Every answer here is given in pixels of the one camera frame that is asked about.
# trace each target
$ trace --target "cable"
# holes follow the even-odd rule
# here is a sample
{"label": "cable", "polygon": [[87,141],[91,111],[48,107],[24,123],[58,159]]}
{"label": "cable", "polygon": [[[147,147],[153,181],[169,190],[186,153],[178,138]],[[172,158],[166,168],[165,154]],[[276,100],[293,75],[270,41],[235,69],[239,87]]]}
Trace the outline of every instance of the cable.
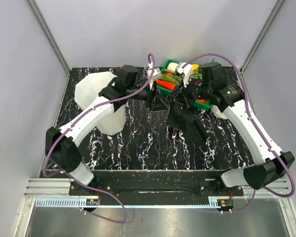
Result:
{"label": "cable", "polygon": [[[86,116],[89,112],[91,112],[92,110],[95,110],[96,108],[98,108],[98,107],[100,107],[100,106],[102,106],[102,105],[105,105],[105,104],[108,104],[108,103],[114,103],[114,102],[117,102],[117,101],[121,101],[121,100],[125,100],[125,99],[128,99],[128,98],[130,98],[130,97],[133,97],[133,96],[135,96],[136,94],[138,94],[139,92],[141,92],[148,84],[149,84],[149,82],[151,81],[151,79],[152,79],[152,76],[153,76],[153,72],[154,72],[154,69],[155,69],[155,65],[156,65],[156,63],[155,63],[155,58],[154,58],[154,55],[152,54],[152,53],[150,53],[149,55],[148,55],[148,61],[149,61],[149,63],[151,63],[152,62],[152,73],[150,74],[150,76],[149,76],[149,78],[148,78],[148,80],[146,81],[146,83],[141,87],[141,88],[139,88],[137,91],[135,91],[134,93],[132,93],[132,94],[130,94],[130,95],[127,95],[127,96],[124,96],[124,97],[121,97],[121,98],[117,98],[117,99],[113,99],[113,100],[110,100],[110,101],[106,101],[106,102],[103,102],[103,103],[100,103],[100,104],[98,104],[98,105],[96,105],[96,106],[94,106],[93,108],[90,108],[90,109],[88,109],[87,111],[84,111],[73,123],[72,123],[72,125],[71,125],[71,127],[70,128],[68,128],[64,133],[62,133],[60,136],[59,136],[59,138],[53,143],[53,145],[51,146],[51,148],[50,148],[50,150],[49,150],[49,152],[48,152],[48,154],[47,154],[47,156],[46,156],[46,160],[45,160],[45,164],[44,164],[44,167],[43,167],[43,175],[44,175],[44,177],[46,177],[46,178],[49,178],[49,177],[51,177],[51,176],[53,176],[53,175],[55,175],[55,174],[57,174],[57,173],[59,173],[61,170],[57,170],[57,171],[55,171],[55,172],[52,172],[52,173],[50,173],[50,174],[47,174],[46,173],[46,169],[47,169],[47,165],[48,165],[48,161],[49,161],[49,159],[50,159],[50,156],[51,156],[51,154],[53,153],[53,151],[54,151],[54,149],[55,149],[55,147],[57,146],[57,144],[60,142],[60,140],[71,130],[71,128],[73,128],[84,116]],[[66,173],[65,172],[65,174],[67,174],[70,178],[72,178],[72,179],[74,179],[74,177],[73,176],[71,176],[70,174],[68,174],[68,173]],[[109,196],[111,196],[112,198],[114,198],[121,206],[122,206],[122,208],[124,209],[124,211],[125,211],[125,218],[124,218],[124,220],[122,220],[122,221],[116,221],[116,220],[113,220],[113,219],[110,219],[110,218],[107,218],[107,217],[104,217],[104,216],[100,216],[100,215],[98,215],[98,214],[95,214],[95,213],[91,213],[91,212],[88,212],[88,214],[90,214],[90,215],[93,215],[93,216],[96,216],[96,217],[99,217],[99,218],[102,218],[102,219],[104,219],[104,220],[107,220],[107,221],[111,221],[111,222],[114,222],[114,223],[118,223],[118,224],[124,224],[124,223],[126,223],[127,222],[127,210],[126,210],[126,208],[124,207],[124,205],[122,204],[122,202],[117,198],[117,197],[115,197],[113,194],[111,194],[111,193],[109,193],[109,192],[107,192],[107,191],[104,191],[104,190],[101,190],[101,189],[96,189],[96,188],[93,188],[93,187],[90,187],[90,186],[87,186],[87,185],[85,185],[85,184],[83,184],[83,183],[81,183],[80,181],[78,181],[78,180],[75,180],[75,182],[76,183],[78,183],[79,185],[81,185],[81,186],[83,186],[84,188],[87,188],[87,189],[90,189],[90,190],[94,190],[94,191],[97,191],[97,192],[101,192],[101,193],[104,193],[104,194],[107,194],[107,195],[109,195]]]}
{"label": "cable", "polygon": [[[187,64],[190,64],[194,60],[199,59],[201,57],[205,57],[205,56],[217,56],[219,58],[222,58],[222,59],[226,60],[228,63],[230,63],[232,65],[232,67],[234,68],[234,70],[236,71],[236,74],[238,75],[238,77],[240,79],[240,83],[242,85],[243,92],[244,92],[244,95],[245,95],[245,107],[246,107],[246,111],[247,111],[248,116],[251,118],[252,116],[251,116],[251,113],[250,113],[250,110],[249,110],[249,100],[248,100],[248,92],[247,92],[246,84],[245,84],[245,82],[244,82],[244,80],[243,80],[243,78],[241,76],[241,73],[239,72],[238,68],[236,67],[236,65],[230,59],[228,59],[225,56],[223,56],[221,54],[218,54],[218,53],[204,53],[204,54],[201,54],[201,55],[199,55],[199,56],[191,59],[187,63],[185,63],[182,68],[184,68]],[[261,136],[261,138],[263,139],[263,141],[265,142],[265,144],[268,146],[268,148],[272,150],[271,144],[268,142],[267,138],[264,136],[263,132],[260,130],[260,128],[258,127],[257,123],[254,121],[254,119],[252,118],[252,119],[250,119],[250,121],[252,122],[253,126],[256,128],[257,132],[259,133],[259,135]],[[268,190],[269,192],[271,192],[272,194],[276,195],[276,196],[279,196],[281,198],[289,198],[289,197],[291,197],[295,193],[295,182],[294,182],[294,179],[292,177],[292,174],[288,170],[287,166],[285,165],[285,163],[279,157],[279,155],[275,151],[272,151],[272,153],[275,155],[275,157],[278,159],[278,161],[280,162],[280,164],[284,168],[285,172],[287,173],[288,178],[289,178],[289,180],[291,182],[291,185],[292,185],[292,190],[291,190],[291,192],[289,194],[285,194],[284,195],[284,194],[278,194],[275,191],[269,189],[268,187],[264,187],[264,188],[266,190]]]}

